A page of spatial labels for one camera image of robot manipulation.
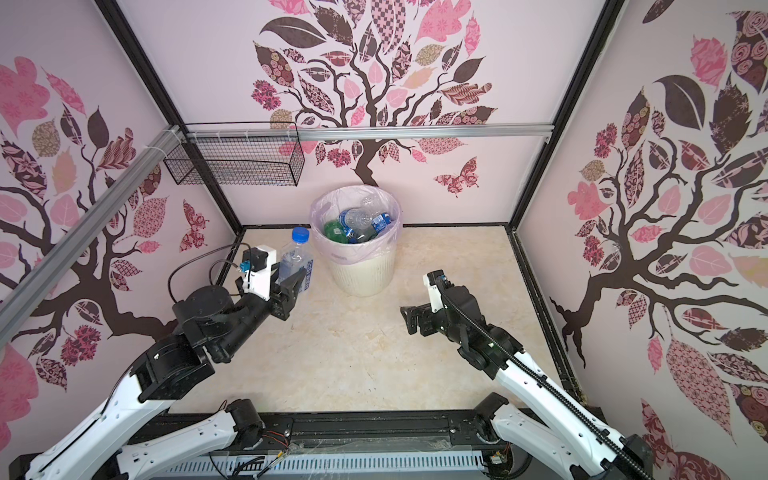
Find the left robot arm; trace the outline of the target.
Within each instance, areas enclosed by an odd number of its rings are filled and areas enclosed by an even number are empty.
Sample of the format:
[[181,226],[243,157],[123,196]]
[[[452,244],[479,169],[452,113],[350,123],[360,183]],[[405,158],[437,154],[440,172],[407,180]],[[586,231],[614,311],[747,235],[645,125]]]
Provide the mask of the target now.
[[266,294],[238,301],[209,285],[177,302],[178,328],[142,353],[108,398],[62,440],[37,455],[21,455],[12,479],[149,479],[163,470],[232,445],[254,447],[265,429],[253,403],[240,399],[211,416],[155,439],[136,433],[229,363],[270,316],[285,320],[298,299],[305,269],[283,282],[265,269]]

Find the clear bottle blue cap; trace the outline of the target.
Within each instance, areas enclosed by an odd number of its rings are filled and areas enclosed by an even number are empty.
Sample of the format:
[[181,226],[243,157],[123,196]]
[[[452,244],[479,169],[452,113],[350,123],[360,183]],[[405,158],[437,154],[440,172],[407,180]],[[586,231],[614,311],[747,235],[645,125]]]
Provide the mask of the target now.
[[305,227],[295,227],[291,232],[291,242],[284,248],[278,269],[279,282],[282,283],[300,269],[305,270],[300,291],[310,287],[314,259],[309,247],[310,231]]

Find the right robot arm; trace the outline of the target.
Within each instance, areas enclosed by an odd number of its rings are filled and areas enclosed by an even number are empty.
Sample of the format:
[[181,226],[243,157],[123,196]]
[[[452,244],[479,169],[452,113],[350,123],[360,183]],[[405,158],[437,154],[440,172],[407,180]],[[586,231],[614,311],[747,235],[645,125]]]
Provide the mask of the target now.
[[464,286],[430,285],[429,302],[400,309],[409,334],[441,334],[459,355],[533,412],[510,403],[486,423],[492,442],[516,446],[562,479],[650,479],[653,452],[638,435],[624,435],[548,377],[522,344],[488,323]]

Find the blue label bottle front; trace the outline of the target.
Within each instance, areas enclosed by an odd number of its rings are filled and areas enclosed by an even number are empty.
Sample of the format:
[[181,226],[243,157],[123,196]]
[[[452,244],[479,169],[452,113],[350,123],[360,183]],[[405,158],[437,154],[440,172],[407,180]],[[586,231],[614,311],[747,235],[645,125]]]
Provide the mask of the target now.
[[387,212],[372,214],[363,208],[344,210],[339,215],[348,242],[351,244],[366,243],[375,239],[392,222]]

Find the green bottle yellow cap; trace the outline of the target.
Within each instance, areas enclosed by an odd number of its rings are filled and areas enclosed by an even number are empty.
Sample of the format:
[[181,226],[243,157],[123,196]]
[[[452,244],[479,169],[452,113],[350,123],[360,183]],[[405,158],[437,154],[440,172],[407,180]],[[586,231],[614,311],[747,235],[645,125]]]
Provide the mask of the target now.
[[324,225],[323,231],[325,237],[335,243],[347,244],[349,241],[345,227],[338,219],[327,222]]

